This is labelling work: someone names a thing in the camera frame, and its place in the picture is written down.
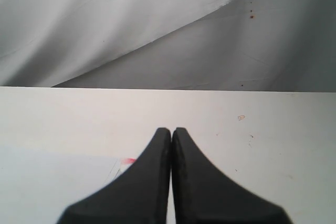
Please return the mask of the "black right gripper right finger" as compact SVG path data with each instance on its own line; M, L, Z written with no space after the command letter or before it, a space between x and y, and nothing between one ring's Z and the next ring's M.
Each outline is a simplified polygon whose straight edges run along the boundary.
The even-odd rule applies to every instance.
M290 223L280 206L213 165L185 128L173 133L171 162L176 223Z

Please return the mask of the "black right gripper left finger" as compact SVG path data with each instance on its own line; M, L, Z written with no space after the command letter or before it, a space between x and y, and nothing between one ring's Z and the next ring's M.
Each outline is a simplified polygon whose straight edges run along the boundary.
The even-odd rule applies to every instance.
M166 223L171 133L158 128L136 161L104 188L65 209L61 223Z

